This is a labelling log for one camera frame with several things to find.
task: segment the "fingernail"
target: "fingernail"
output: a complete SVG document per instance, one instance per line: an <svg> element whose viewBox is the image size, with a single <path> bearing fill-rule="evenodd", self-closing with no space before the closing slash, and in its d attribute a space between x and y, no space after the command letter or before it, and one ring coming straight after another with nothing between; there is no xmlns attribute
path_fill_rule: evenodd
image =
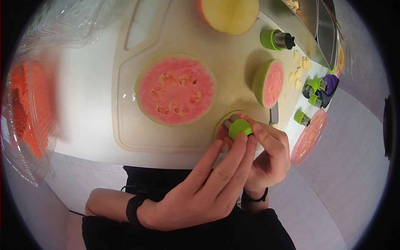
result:
<svg viewBox="0 0 400 250"><path fill-rule="evenodd" d="M249 140L251 143L257 144L257 139L253 135L249 136Z"/></svg>
<svg viewBox="0 0 400 250"><path fill-rule="evenodd" d="M255 122L254 125L253 125L253 129L255 131L261 131L262 127L260 126L260 124L258 122Z"/></svg>
<svg viewBox="0 0 400 250"><path fill-rule="evenodd" d="M236 136L236 140L243 141L243 142L247 142L247 136L246 136L245 133L240 132L240 133Z"/></svg>
<svg viewBox="0 0 400 250"><path fill-rule="evenodd" d="M228 153L228 152L229 152L229 146L228 146L228 144L225 143L225 144L223 145L223 147L222 147L222 152L223 152L223 153Z"/></svg>
<svg viewBox="0 0 400 250"><path fill-rule="evenodd" d="M220 140L220 139L215 141L215 145L218 146L218 147L222 146L223 143L224 142L222 140Z"/></svg>

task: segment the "knife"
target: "knife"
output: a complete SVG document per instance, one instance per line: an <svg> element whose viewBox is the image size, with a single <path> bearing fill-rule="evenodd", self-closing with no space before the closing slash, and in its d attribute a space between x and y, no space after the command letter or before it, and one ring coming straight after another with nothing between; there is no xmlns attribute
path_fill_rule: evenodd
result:
<svg viewBox="0 0 400 250"><path fill-rule="evenodd" d="M279 121L279 109L278 102L270 109L270 126L273 128L278 128Z"/></svg>

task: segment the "apple slice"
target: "apple slice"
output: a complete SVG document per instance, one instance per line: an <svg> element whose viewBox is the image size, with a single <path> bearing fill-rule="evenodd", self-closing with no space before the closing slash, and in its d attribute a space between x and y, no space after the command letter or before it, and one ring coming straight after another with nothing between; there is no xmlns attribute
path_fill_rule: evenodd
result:
<svg viewBox="0 0 400 250"><path fill-rule="evenodd" d="M197 0L200 16L215 30L243 35L256 23L258 0Z"/></svg>

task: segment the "right hand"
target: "right hand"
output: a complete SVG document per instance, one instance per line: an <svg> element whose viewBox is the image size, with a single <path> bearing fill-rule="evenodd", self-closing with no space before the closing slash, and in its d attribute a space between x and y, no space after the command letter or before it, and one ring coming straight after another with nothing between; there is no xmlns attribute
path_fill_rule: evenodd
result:
<svg viewBox="0 0 400 250"><path fill-rule="evenodd" d="M281 182L290 168L289 140L285 132L262 122L248 119L253 134L265 149L253 162L244 189L253 199L262 196L265 188ZM233 145L229 137L224 139L228 146Z"/></svg>
<svg viewBox="0 0 400 250"><path fill-rule="evenodd" d="M162 201L147 199L139 206L139 222L148 229L171 231L225 218L246 183L256 144L254 136L238 134L232 149L210 174L223 146L221 140L215 141L189 176Z"/></svg>

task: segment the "cutting board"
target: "cutting board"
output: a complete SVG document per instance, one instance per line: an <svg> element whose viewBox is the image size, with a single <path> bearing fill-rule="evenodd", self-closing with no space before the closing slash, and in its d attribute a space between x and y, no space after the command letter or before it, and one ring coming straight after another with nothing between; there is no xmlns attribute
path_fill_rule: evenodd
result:
<svg viewBox="0 0 400 250"><path fill-rule="evenodd" d="M285 69L284 87L279 98L278 128L282 130L290 118L300 96L300 91L288 84L289 73L296 70L293 51L267 50L260 43L262 30L279 27L260 12L251 30L241 36L231 36L214 30L200 19L195 3L194 0L159 1L147 38L129 50L127 37L137 14L138 1L131 1L126 9L112 77L114 138L125 150L204 152L212 144L215 124L233 110L245 110L253 119L268 124L269 110L257 102L251 82L258 66L273 58L282 60ZM217 80L216 100L210 111L193 124L174 128L147 118L140 111L134 93L134 85L143 66L154 57L172 52L196 56L211 68Z"/></svg>

